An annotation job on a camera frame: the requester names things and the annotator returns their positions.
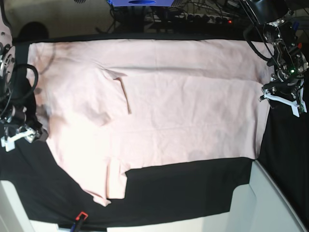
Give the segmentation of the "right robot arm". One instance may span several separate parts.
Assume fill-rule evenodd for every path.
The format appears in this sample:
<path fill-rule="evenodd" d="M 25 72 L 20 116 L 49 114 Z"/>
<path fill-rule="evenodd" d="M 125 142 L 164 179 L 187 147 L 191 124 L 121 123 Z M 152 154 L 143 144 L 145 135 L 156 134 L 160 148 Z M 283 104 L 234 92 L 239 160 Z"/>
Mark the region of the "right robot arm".
<path fill-rule="evenodd" d="M 25 139 L 29 143 L 46 141 L 47 131 L 38 121 L 34 103 L 27 101 L 34 98 L 39 74 L 30 64 L 19 64 L 16 61 L 16 47 L 13 44 L 11 25 L 8 23 L 4 1 L 0 2 L 0 123 L 3 125 L 1 147 L 7 152 L 15 149 L 15 142 Z M 34 74 L 33 85 L 27 92 L 19 92 L 18 74 L 22 70 L 31 70 Z"/>

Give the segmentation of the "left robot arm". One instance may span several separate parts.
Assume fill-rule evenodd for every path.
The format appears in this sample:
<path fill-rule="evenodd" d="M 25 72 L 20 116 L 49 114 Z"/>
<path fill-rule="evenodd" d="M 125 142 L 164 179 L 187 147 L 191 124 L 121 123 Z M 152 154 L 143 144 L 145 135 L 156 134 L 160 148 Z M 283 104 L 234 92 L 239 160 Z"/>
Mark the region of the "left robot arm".
<path fill-rule="evenodd" d="M 309 78 L 309 63 L 297 43 L 293 23 L 286 19 L 289 8 L 283 0 L 241 0 L 240 5 L 251 20 L 243 32 L 250 48 L 269 67 L 274 68 L 269 83 L 263 85 L 260 101 L 280 102 L 291 107 L 294 116 L 307 112 L 303 99 L 304 85 Z M 255 29 L 265 47 L 273 46 L 270 57 L 262 55 L 249 39 Z"/>

